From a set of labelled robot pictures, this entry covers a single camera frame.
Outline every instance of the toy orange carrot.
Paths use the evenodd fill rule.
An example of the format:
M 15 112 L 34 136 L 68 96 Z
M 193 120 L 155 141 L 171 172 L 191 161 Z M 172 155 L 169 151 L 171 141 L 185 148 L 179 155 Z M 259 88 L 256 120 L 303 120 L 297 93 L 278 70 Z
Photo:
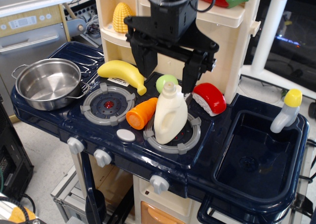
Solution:
M 129 110 L 126 120 L 134 129 L 141 130 L 155 113 L 158 98 L 153 97 Z

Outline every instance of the white round button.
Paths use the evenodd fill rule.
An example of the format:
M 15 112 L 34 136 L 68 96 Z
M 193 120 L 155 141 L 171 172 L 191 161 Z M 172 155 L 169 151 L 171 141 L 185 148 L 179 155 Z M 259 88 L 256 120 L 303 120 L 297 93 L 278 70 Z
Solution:
M 134 133 L 132 133 L 130 130 L 127 129 L 119 129 L 117 130 L 117 136 L 122 141 L 134 141 L 136 139 L 136 136 Z

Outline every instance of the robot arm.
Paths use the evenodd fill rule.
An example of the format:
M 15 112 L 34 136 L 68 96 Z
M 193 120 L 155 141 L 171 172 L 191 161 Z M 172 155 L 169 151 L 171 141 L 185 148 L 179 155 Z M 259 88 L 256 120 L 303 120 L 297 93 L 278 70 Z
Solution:
M 148 77 L 157 66 L 157 53 L 183 61 L 182 92 L 191 92 L 202 73 L 214 68 L 219 49 L 196 26 L 198 0 L 149 1 L 151 17 L 124 19 L 136 66 Z

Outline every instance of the orange cabinet door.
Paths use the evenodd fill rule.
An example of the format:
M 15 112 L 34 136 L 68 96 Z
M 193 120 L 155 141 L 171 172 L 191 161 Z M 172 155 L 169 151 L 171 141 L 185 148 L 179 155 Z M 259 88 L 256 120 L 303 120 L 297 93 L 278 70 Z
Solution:
M 157 209 L 146 202 L 141 203 L 142 224 L 185 224 L 183 221 Z

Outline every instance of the burner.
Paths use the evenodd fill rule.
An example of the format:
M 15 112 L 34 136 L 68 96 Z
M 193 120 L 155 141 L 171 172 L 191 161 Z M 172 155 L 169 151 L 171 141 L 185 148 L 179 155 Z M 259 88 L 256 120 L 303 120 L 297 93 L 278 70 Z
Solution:
M 194 118 L 191 114 L 188 114 L 188 121 L 178 135 L 168 144 L 162 145 L 156 141 L 154 131 L 154 118 L 147 123 L 144 130 L 144 139 L 155 148 L 156 150 L 168 153 L 168 154 L 186 154 L 187 151 L 192 149 L 199 141 L 201 135 L 201 119 L 199 117 Z
M 108 87 L 101 83 L 80 107 L 87 120 L 103 126 L 116 126 L 125 120 L 126 113 L 135 106 L 135 94 L 119 87 Z

